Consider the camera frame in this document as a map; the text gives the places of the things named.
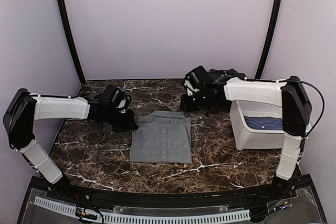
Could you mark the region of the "black striped shirt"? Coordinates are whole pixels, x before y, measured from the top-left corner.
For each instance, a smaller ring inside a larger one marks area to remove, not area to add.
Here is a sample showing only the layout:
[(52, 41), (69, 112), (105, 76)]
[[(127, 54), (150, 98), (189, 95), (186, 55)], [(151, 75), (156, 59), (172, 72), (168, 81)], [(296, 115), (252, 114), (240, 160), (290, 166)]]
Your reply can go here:
[(210, 69), (208, 74), (210, 75), (213, 80), (217, 80), (220, 78), (231, 79), (231, 78), (239, 78), (241, 80), (244, 80), (247, 76), (244, 73), (237, 72), (235, 69), (231, 68), (228, 70), (215, 70)]

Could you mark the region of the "grey long sleeve shirt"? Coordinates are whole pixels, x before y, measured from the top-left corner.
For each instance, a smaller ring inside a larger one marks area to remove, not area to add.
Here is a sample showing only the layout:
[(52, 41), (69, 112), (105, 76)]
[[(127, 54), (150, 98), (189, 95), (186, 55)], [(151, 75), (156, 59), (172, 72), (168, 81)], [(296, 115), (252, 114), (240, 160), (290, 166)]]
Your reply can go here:
[(138, 118), (130, 161), (191, 164), (191, 119), (182, 112), (154, 111)]

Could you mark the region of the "white plastic bin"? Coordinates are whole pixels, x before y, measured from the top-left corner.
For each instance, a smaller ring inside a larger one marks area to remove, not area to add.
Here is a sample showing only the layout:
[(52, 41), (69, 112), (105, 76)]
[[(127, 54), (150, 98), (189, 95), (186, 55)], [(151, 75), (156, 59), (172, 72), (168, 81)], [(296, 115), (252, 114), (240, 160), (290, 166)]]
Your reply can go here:
[(283, 130), (253, 130), (247, 126), (244, 116), (249, 117), (273, 117), (282, 119), (282, 108), (271, 104), (234, 101), (230, 109), (230, 121), (232, 123), (236, 148), (243, 149), (282, 149), (291, 153), (300, 147), (302, 137), (294, 139), (286, 135)]

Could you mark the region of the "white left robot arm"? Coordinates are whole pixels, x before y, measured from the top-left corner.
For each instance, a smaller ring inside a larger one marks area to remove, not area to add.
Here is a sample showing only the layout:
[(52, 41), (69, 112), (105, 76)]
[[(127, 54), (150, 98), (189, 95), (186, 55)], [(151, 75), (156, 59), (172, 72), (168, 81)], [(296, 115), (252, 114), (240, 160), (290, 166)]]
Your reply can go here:
[(49, 122), (65, 120), (107, 123), (114, 133), (138, 129), (134, 112), (129, 108), (132, 97), (109, 85), (94, 97), (62, 96), (33, 93), (20, 88), (3, 116), (8, 143), (21, 153), (28, 164), (51, 184), (54, 193), (63, 201), (74, 197), (74, 189), (65, 172), (51, 159), (37, 140), (37, 132)]

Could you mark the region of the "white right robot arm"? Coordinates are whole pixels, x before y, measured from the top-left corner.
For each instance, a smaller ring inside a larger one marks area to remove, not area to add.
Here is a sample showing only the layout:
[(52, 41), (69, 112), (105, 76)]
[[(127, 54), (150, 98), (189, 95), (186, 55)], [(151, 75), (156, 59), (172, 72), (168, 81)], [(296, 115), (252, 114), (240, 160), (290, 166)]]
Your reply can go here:
[(182, 84), (187, 92), (181, 96), (180, 107), (184, 112), (199, 111), (217, 102), (231, 104), (229, 118), (237, 149), (281, 150), (276, 169), (279, 180), (268, 187), (268, 195), (278, 200), (286, 194), (285, 180), (292, 177), (313, 130), (312, 104), (304, 89), (306, 82), (296, 76), (254, 80), (238, 73), (214, 79), (208, 72), (190, 72)]

